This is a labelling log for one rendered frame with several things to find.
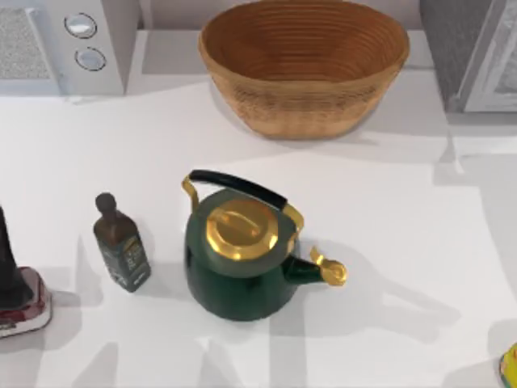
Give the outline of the green and gold kettle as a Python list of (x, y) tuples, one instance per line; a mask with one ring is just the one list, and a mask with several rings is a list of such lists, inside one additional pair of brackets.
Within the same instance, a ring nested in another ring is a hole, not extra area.
[(223, 319), (251, 322), (281, 310), (301, 285), (342, 286), (347, 269), (321, 254), (300, 257), (305, 221), (288, 199), (249, 180), (193, 170), (184, 268), (193, 298)]

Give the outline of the woven wooden basket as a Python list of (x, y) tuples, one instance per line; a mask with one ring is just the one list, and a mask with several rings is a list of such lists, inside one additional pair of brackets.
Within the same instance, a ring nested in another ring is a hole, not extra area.
[(351, 131), (410, 54), (406, 29), (345, 0), (257, 0), (211, 19), (198, 40), (217, 90), (254, 132), (316, 140)]

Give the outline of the dark olive oil bottle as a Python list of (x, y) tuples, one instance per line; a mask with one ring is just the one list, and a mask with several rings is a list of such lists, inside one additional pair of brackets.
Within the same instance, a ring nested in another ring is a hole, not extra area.
[(100, 218), (93, 226), (110, 278), (129, 293), (136, 292), (152, 270), (137, 224), (118, 210), (115, 197), (103, 192), (95, 198)]

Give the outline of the small round microwave knob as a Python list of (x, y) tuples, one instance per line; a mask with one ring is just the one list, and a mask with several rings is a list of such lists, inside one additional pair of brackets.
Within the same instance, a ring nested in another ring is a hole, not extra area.
[(92, 47), (77, 50), (74, 59), (82, 69), (90, 72), (100, 71), (107, 64), (107, 59), (103, 53)]

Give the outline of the large round microwave knob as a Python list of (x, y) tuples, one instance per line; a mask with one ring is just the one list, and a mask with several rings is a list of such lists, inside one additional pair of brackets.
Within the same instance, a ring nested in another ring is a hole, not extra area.
[(66, 16), (64, 26), (71, 36), (78, 39), (90, 39), (97, 32), (97, 23), (85, 13)]

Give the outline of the pale microwave oven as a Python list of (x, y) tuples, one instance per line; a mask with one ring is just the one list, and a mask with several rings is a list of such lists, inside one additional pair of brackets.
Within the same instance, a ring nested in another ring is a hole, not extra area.
[[(65, 17), (77, 13), (97, 23), (90, 39), (66, 31)], [(124, 95), (140, 25), (139, 0), (0, 0), (0, 96)], [(88, 47), (106, 57), (102, 70), (76, 63)]]

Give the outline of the red and white box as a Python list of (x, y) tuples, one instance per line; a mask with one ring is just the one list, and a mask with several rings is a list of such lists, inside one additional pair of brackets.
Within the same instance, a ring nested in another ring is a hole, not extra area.
[(53, 316), (52, 293), (41, 275), (31, 267), (19, 268), (26, 286), (20, 291), (0, 291), (0, 340), (37, 331)]

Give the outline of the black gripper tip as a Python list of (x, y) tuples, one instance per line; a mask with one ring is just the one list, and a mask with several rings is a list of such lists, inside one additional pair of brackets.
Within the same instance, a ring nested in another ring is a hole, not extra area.
[(33, 298), (11, 250), (3, 208), (0, 205), (0, 311), (20, 310)]

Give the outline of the yellow and green object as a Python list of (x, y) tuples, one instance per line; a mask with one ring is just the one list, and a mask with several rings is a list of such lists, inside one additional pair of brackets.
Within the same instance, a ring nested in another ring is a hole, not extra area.
[(498, 371), (505, 388), (517, 388), (517, 343), (502, 355)]

